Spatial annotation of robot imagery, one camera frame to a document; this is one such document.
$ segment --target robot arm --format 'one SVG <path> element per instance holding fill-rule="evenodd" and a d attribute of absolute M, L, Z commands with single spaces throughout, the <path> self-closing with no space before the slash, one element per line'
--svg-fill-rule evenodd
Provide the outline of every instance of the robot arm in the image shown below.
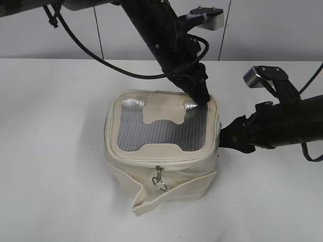
<path fill-rule="evenodd" d="M 205 83 L 208 76 L 205 66 L 199 62 L 203 56 L 198 56 L 201 38 L 187 32 L 195 26 L 209 30 L 221 28 L 223 10 L 198 7 L 177 17 L 168 0 L 0 0 L 0 17 L 47 5 L 57 8 L 63 4 L 70 10 L 80 10 L 106 3 L 121 5 L 171 82 L 197 104 L 205 105 L 209 101 Z M 255 146 L 273 149 L 301 144 L 307 160 L 322 161 L 323 156 L 309 157 L 306 144 L 323 140 L 323 95 L 301 100 L 302 91 L 298 92 L 278 67 L 253 67 L 244 79 L 250 88 L 266 88 L 280 103 L 257 104 L 250 118 L 235 119 L 221 130 L 220 147 L 251 153 Z"/>
<path fill-rule="evenodd" d="M 208 76 L 205 66 L 199 62 L 199 57 L 203 56 L 198 56 L 201 51 L 198 40 L 202 39 L 187 32 L 195 26 L 209 30 L 223 27 L 221 9 L 199 7 L 178 18 L 168 0 L 4 0 L 0 1 L 0 16 L 53 4 L 80 10 L 105 3 L 124 9 L 162 71 L 175 73 L 167 76 L 171 82 L 197 104 L 205 105 L 209 101 L 205 82 Z"/>

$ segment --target white tabletop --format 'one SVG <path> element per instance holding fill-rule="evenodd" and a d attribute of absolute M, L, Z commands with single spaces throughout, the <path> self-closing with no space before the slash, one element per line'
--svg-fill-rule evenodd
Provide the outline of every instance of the white tabletop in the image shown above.
<path fill-rule="evenodd" d="M 141 74 L 156 62 L 114 61 Z M 283 68 L 300 89 L 319 63 L 205 62 L 223 127 L 274 100 L 242 79 L 252 65 Z M 300 145 L 221 149 L 217 177 L 194 202 L 135 217 L 103 156 L 109 105 L 127 89 L 178 89 L 92 60 L 0 59 L 0 241 L 323 241 L 323 163 Z M 323 75 L 303 98 L 323 94 Z M 323 142 L 310 144 L 313 157 Z"/>

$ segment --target canvas bag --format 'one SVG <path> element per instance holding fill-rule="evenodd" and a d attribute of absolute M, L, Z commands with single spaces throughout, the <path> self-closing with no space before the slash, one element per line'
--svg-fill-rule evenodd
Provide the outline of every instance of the canvas bag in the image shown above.
<path fill-rule="evenodd" d="M 140 216 L 168 200 L 202 197 L 216 172 L 221 123 L 216 100 L 184 93 L 122 93 L 106 117 L 105 156 Z"/>

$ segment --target metal clasp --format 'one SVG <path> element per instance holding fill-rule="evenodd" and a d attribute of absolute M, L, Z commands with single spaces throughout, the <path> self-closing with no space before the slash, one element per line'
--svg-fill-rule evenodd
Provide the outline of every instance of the metal clasp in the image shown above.
<path fill-rule="evenodd" d="M 166 184 L 161 180 L 162 177 L 162 170 L 164 168 L 161 168 L 159 165 L 156 166 L 156 170 L 157 170 L 157 177 L 153 177 L 152 183 L 161 191 L 166 192 L 168 190 Z"/>

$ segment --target zipper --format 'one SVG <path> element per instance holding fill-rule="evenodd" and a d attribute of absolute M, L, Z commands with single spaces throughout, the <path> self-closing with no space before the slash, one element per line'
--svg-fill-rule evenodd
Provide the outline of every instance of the zipper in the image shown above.
<path fill-rule="evenodd" d="M 168 188 L 166 186 L 166 184 L 163 182 L 163 180 L 161 179 L 162 177 L 162 171 L 164 168 L 160 167 L 159 165 L 156 166 L 156 170 L 157 170 L 157 176 L 154 176 L 151 180 L 152 183 L 161 191 L 163 192 L 167 192 Z"/>
<path fill-rule="evenodd" d="M 109 110 L 109 120 L 106 120 L 106 125 L 109 125 L 109 127 L 106 127 L 109 129 L 109 133 L 111 132 L 111 128 L 112 128 L 112 120 L 113 120 L 113 110 L 111 110 L 113 108 L 110 108 Z M 120 159 L 117 156 L 115 156 L 113 154 L 113 152 L 108 152 L 110 155 L 113 156 L 113 159 L 117 162 L 126 164 L 126 165 L 131 165 L 131 166 L 136 166 L 136 167 L 142 167 L 142 168 L 156 168 L 156 167 L 160 167 L 163 166 L 162 170 L 167 170 L 167 171 L 176 171 L 176 170 L 181 170 L 181 169 L 186 169 L 189 168 L 193 165 L 199 165 L 201 163 L 203 163 L 206 158 L 215 152 L 217 146 L 215 145 L 211 150 L 209 150 L 207 153 L 205 153 L 204 155 L 200 156 L 198 158 L 198 161 L 196 160 L 186 160 L 186 161 L 173 161 L 173 162 L 145 162 L 145 161 L 134 161 L 134 160 L 126 160 L 126 159 Z"/>

